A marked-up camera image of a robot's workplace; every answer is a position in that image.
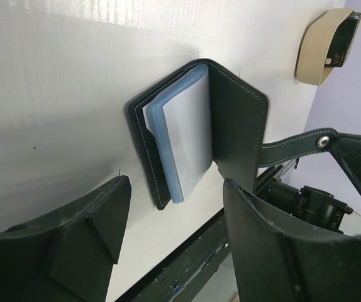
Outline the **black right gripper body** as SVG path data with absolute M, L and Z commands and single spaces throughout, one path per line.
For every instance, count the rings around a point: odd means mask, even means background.
M 361 234 L 361 215 L 334 195 L 311 186 L 286 183 L 299 161 L 267 168 L 257 177 L 255 207 L 269 224 L 299 233 L 310 225 L 344 235 Z

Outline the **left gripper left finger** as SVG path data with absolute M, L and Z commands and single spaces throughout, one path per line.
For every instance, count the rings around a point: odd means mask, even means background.
M 129 178 L 117 176 L 0 232 L 0 301 L 104 301 L 130 199 Z

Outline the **black leather card holder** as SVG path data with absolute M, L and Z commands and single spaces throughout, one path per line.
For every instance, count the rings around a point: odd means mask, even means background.
M 221 64 L 193 60 L 128 105 L 135 145 L 157 209 L 181 203 L 216 164 L 224 178 L 257 190 L 257 172 L 329 150 L 338 132 L 321 128 L 264 143 L 268 97 Z

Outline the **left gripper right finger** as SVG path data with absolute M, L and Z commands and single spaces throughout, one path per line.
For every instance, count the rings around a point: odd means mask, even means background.
M 223 184 L 241 301 L 361 301 L 361 235 L 311 225 Z

